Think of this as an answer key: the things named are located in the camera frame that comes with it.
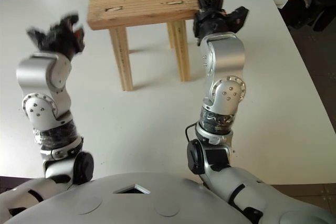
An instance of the floor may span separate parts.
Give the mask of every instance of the floor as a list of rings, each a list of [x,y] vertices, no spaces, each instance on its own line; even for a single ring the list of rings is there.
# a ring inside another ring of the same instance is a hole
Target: floor
[[[336,19],[323,31],[305,26],[290,31],[336,131]],[[0,193],[27,181],[0,177]],[[274,185],[282,193],[336,215],[336,184]]]

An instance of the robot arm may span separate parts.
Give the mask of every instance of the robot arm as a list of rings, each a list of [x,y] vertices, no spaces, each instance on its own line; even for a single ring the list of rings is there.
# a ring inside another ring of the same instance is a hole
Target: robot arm
[[[0,223],[92,178],[93,158],[82,151],[83,138],[72,119],[66,90],[71,60],[84,49],[83,29],[72,29],[77,21],[78,15],[70,15],[47,34],[28,31],[39,52],[24,59],[16,75],[23,91],[23,111],[41,146],[45,178],[32,179],[1,194]]]
[[[248,10],[240,7],[226,14],[223,0],[198,3],[194,33],[205,61],[206,96],[195,127],[197,139],[187,147],[190,170],[253,224],[336,223],[327,211],[283,195],[248,171],[230,166],[231,126],[246,92],[244,46],[234,33],[243,26]]]

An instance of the wooden stool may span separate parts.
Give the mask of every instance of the wooden stool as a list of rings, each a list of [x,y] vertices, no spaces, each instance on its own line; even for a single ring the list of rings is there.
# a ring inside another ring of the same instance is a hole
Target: wooden stool
[[[197,0],[90,0],[88,24],[92,30],[109,30],[122,90],[129,91],[133,83],[126,27],[167,23],[180,80],[189,81],[185,20],[192,19],[197,11]]]

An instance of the chair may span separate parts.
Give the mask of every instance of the chair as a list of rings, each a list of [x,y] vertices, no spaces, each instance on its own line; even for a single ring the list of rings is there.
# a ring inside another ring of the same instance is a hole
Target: chair
[[[295,29],[308,24],[314,31],[323,31],[336,17],[336,0],[311,0],[311,5],[294,25]]]

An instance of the stool leg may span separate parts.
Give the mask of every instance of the stool leg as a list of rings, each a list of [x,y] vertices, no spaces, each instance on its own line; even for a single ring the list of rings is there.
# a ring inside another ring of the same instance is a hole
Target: stool leg
[[[171,22],[173,28],[174,47],[181,81],[190,81],[187,34],[185,21]]]
[[[174,31],[172,23],[167,23],[167,30],[168,30],[170,48],[174,48]]]
[[[133,90],[126,27],[109,29],[123,91]]]

